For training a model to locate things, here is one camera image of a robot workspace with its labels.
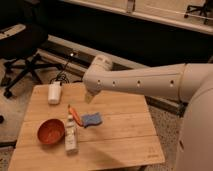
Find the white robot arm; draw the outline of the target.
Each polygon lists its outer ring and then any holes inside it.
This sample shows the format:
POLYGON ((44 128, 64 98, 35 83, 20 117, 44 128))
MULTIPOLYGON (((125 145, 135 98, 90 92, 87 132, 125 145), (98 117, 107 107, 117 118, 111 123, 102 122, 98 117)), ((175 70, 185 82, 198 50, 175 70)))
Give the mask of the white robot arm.
POLYGON ((112 60, 98 55, 85 72, 83 83, 89 97, 109 90, 186 102, 175 171, 213 171, 213 64, 114 71, 112 60))

